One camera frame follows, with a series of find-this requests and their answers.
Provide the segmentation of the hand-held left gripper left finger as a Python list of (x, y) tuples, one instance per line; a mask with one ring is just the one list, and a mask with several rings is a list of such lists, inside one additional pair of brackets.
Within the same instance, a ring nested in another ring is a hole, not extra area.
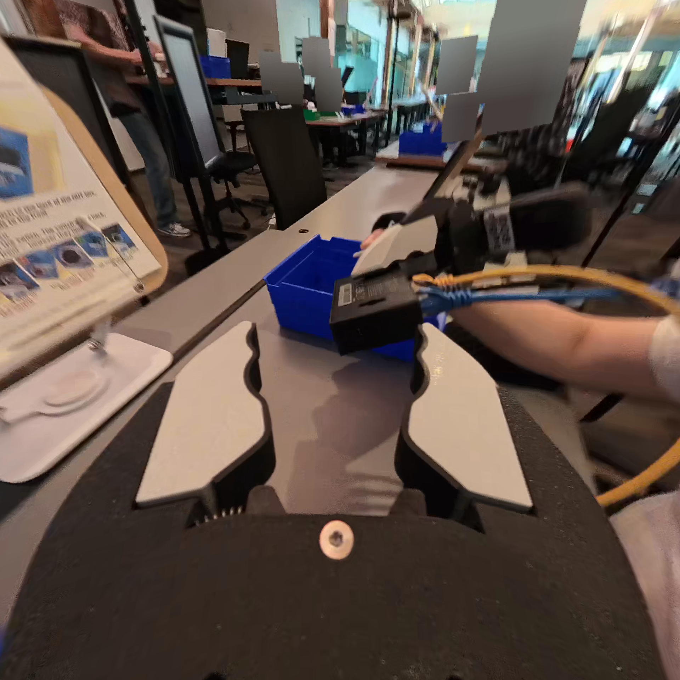
[(218, 487), (251, 455), (273, 443), (261, 396), (259, 337), (243, 321), (177, 373), (135, 497), (139, 507), (199, 500), (209, 513), (226, 500)]

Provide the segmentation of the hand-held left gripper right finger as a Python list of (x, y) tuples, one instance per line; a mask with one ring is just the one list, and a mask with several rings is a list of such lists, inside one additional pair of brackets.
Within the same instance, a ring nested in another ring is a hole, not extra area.
[(462, 520), (475, 503), (530, 514), (534, 503), (498, 386), (431, 324), (414, 342), (412, 400), (397, 441), (397, 475), (427, 514)]

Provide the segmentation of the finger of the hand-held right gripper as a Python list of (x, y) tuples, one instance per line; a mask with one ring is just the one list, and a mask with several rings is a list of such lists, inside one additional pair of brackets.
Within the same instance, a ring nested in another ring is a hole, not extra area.
[(415, 254), (428, 256), (434, 253), (438, 225), (432, 215), (406, 225), (392, 224), (385, 229), (368, 249), (359, 251), (351, 276), (388, 268), (394, 262), (404, 261)]

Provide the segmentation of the black network switch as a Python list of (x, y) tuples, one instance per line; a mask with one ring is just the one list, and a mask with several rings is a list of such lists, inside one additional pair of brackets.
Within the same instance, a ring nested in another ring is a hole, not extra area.
[(400, 265), (336, 280), (331, 304), (330, 334), (340, 355), (374, 351), (412, 360), (424, 317)]

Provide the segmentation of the blue plastic bin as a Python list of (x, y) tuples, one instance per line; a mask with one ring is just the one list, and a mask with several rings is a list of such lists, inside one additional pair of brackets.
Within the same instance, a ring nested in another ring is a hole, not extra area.
[(350, 278), (358, 265), (364, 276), (405, 264), (436, 265), (432, 252), (412, 251), (399, 259), (370, 252), (357, 258), (359, 250), (358, 241), (317, 234), (272, 269), (265, 282), (280, 327), (330, 341), (336, 281)]

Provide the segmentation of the person's right forearm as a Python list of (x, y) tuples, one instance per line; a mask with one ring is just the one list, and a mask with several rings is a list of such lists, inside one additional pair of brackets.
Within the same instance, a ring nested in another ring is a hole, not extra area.
[(679, 323), (615, 318), (550, 302), (485, 302), (455, 321), (508, 361), (594, 392), (679, 403)]

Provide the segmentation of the white board stand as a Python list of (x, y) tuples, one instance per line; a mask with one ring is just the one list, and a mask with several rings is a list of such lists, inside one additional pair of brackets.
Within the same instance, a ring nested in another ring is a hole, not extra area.
[(96, 333), (1, 391), (1, 482), (51, 470), (161, 376), (171, 352), (119, 333)]

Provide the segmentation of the black office chair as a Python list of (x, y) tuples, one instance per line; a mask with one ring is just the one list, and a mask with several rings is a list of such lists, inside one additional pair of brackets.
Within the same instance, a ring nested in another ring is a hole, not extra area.
[[(219, 226), (222, 226), (220, 214), (228, 209), (232, 214), (243, 218), (242, 229), (248, 231), (251, 223), (243, 211), (243, 206), (258, 208), (261, 216), (268, 216), (268, 208), (271, 206), (268, 197), (254, 197), (253, 199), (241, 199), (235, 197), (231, 188), (240, 188), (239, 176), (253, 170), (256, 159), (253, 154), (240, 151), (223, 152), (212, 158), (207, 166), (208, 171), (208, 198), (204, 199), (203, 217), (211, 221), (215, 216)], [(222, 183), (225, 186), (225, 196), (217, 199), (214, 194), (213, 184)]]

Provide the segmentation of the instruction sheet board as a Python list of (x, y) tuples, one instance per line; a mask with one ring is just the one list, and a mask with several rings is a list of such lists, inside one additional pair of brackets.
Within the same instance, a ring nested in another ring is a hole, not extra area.
[(159, 289), (164, 247), (73, 108), (1, 38), (1, 384)]

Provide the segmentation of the framed monitor on stand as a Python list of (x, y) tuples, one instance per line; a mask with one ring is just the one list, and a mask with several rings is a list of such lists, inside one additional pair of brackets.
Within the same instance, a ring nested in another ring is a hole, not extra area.
[(221, 257), (230, 249), (217, 210), (210, 170), (220, 159), (224, 146), (217, 132), (194, 33), (190, 27), (157, 14), (153, 20), (177, 100), (169, 109), (169, 117), (181, 183), (186, 197), (191, 199), (195, 198), (192, 180), (198, 181), (205, 217), (194, 217), (194, 223), (206, 253)]

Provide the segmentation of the dark monitor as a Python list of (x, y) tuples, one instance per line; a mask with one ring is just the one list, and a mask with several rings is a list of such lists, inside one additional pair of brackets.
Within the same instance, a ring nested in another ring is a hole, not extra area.
[(79, 47), (59, 41), (1, 34), (39, 85), (58, 96), (77, 114), (126, 188), (130, 176), (115, 140), (107, 108), (89, 63)]

